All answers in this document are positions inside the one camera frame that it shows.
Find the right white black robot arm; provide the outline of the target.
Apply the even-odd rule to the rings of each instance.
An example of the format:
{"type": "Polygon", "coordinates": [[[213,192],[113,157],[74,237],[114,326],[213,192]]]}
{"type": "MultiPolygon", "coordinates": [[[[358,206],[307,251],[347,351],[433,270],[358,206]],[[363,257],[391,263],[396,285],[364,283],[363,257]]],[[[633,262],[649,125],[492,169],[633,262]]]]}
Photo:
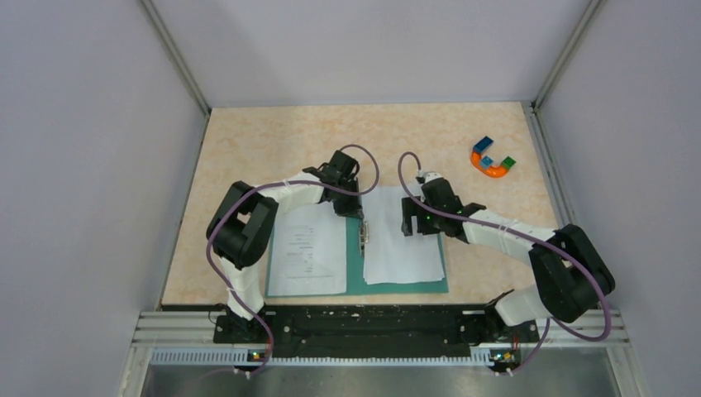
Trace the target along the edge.
{"type": "Polygon", "coordinates": [[[435,173],[418,182],[420,193],[401,200],[404,236],[442,234],[490,247],[532,270],[533,285],[487,304],[484,328],[492,339],[506,341],[518,325],[537,319],[573,323],[615,290],[612,273],[581,227],[535,227],[482,204],[464,204],[450,182],[435,173]]]}

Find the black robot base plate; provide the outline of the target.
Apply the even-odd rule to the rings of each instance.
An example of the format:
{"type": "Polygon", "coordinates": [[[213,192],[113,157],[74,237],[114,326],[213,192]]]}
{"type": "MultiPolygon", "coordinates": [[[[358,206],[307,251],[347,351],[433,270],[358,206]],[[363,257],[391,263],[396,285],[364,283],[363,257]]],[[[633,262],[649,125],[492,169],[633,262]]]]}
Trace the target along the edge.
{"type": "Polygon", "coordinates": [[[469,356],[489,343],[537,342],[535,321],[500,327],[481,305],[266,305],[247,328],[227,311],[218,316],[217,344],[271,343],[272,356],[415,358],[469,356]]]}

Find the printed white paper sheet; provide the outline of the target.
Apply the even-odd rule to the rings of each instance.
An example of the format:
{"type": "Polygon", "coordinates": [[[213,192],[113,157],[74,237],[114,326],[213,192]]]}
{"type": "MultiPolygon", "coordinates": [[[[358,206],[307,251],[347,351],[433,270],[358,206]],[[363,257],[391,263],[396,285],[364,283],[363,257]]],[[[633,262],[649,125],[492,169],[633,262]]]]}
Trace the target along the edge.
{"type": "Polygon", "coordinates": [[[346,220],[329,203],[279,215],[269,251],[266,295],[274,298],[344,294],[346,220]]]}

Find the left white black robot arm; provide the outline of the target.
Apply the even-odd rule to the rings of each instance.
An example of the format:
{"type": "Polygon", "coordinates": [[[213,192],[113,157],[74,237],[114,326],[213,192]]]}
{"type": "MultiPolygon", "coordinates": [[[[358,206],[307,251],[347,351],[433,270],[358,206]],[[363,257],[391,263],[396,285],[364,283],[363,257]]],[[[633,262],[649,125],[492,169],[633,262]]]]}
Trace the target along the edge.
{"type": "Polygon", "coordinates": [[[335,215],[361,219],[359,172],[359,161],[337,150],[329,161],[290,178],[260,185],[236,181],[229,187],[207,225],[205,257],[227,288],[227,316],[241,339],[254,342],[265,331],[256,266],[267,251],[276,218],[329,203],[335,215]]]}

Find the green plastic folder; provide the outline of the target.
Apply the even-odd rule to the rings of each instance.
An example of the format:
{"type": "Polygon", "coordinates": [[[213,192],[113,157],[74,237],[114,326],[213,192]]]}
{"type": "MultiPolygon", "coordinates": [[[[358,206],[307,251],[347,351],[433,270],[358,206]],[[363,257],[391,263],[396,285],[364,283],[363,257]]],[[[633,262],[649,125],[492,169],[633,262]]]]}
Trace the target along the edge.
{"type": "MultiPolygon", "coordinates": [[[[365,282],[364,278],[364,258],[359,252],[359,225],[360,222],[366,220],[364,219],[354,219],[354,218],[344,218],[346,220],[346,264],[347,264],[347,289],[342,295],[369,295],[369,294],[445,294],[449,290],[447,275],[443,281],[439,282],[425,282],[416,283],[408,285],[400,284],[377,284],[369,285],[365,282]]],[[[441,258],[443,260],[443,267],[446,274],[446,265],[443,253],[442,240],[439,235],[439,247],[441,249],[441,258]]],[[[267,280],[268,281],[268,267],[269,258],[267,265],[267,280]]]]}

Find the white paper sheets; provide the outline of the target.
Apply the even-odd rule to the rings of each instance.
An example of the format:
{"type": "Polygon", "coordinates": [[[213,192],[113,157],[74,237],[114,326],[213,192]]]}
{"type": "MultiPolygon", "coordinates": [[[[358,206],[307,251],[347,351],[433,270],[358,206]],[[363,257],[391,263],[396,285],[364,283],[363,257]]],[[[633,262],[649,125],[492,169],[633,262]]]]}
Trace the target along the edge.
{"type": "Polygon", "coordinates": [[[402,232],[400,186],[380,186],[363,197],[369,241],[365,245],[364,278],[369,285],[439,282],[446,278],[437,235],[402,232]]]}

